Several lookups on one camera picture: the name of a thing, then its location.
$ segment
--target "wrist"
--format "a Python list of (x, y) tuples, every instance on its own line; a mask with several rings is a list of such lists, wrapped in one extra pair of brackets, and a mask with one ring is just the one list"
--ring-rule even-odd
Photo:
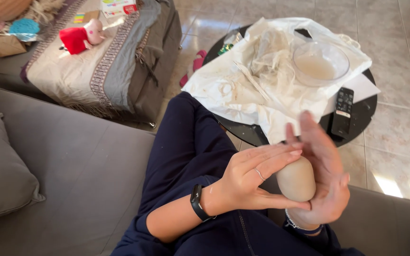
[(298, 210), (296, 210), (295, 208), (286, 209), (286, 212), (289, 214), (291, 220), (300, 228), (305, 230), (315, 230), (320, 226), (320, 224), (309, 224), (303, 221), (303, 219), (298, 216), (297, 211)]
[(221, 193), (219, 181), (202, 189), (200, 205), (208, 216), (216, 216), (231, 211), (229, 204), (224, 200), (225, 195)]

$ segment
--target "silver ring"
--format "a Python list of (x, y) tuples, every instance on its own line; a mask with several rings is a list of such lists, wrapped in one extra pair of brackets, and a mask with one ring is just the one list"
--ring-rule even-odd
[(256, 170), (256, 172), (259, 174), (259, 176), (261, 177), (261, 179), (262, 179), (263, 181), (265, 181), (265, 179), (262, 177), (262, 174), (259, 172), (259, 170), (257, 170), (257, 168), (255, 168), (255, 167), (254, 167), (254, 170)]

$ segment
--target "peppa pig plush toy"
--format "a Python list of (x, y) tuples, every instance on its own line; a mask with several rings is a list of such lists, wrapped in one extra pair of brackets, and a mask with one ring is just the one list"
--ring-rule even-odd
[(70, 54), (78, 54), (85, 49), (92, 49), (93, 45), (104, 41), (104, 31), (102, 22), (98, 19), (91, 19), (83, 27), (71, 27), (60, 30), (60, 39), (63, 46)]

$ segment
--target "tv remote control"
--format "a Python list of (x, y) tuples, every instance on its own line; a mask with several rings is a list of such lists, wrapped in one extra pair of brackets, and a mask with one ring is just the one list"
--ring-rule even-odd
[(353, 90), (344, 87), (339, 89), (333, 112), (332, 134), (343, 138), (349, 136), (353, 100)]

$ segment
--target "round black table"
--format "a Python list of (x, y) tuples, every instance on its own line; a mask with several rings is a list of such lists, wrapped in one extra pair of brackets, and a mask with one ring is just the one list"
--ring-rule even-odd
[[(240, 34), (242, 36), (245, 35), (246, 29), (249, 26), (250, 25), (240, 28)], [(300, 29), (296, 31), (306, 37), (311, 38), (308, 31), (305, 29)], [(203, 65), (212, 61), (218, 56), (218, 52), (222, 48), (222, 45), (224, 43), (224, 38), (225, 37), (221, 38), (218, 42), (216, 42), (213, 45), (213, 47), (208, 51), (207, 56), (205, 56)], [(369, 71), (369, 69), (365, 70), (363, 74), (374, 85), (376, 85), (373, 75), (371, 74), (371, 71)], [(369, 122), (371, 122), (371, 118), (373, 117), (374, 112), (376, 111), (376, 105), (377, 95), (371, 96), (353, 105), (350, 133), (347, 139), (343, 139), (331, 133), (333, 113), (323, 116), (320, 119), (319, 123), (321, 124), (322, 128), (327, 132), (328, 136), (332, 138), (335, 145), (339, 147), (355, 139), (358, 135), (360, 135), (360, 133), (363, 132), (363, 130), (365, 130), (365, 128), (369, 125)], [(259, 125), (247, 125), (225, 119), (216, 114), (214, 116), (216, 117), (216, 119), (218, 119), (219, 123), (221, 123), (222, 126), (224, 126), (231, 134), (235, 135), (242, 141), (247, 142), (256, 147), (268, 144), (268, 140), (265, 137), (265, 134), (263, 133)]]

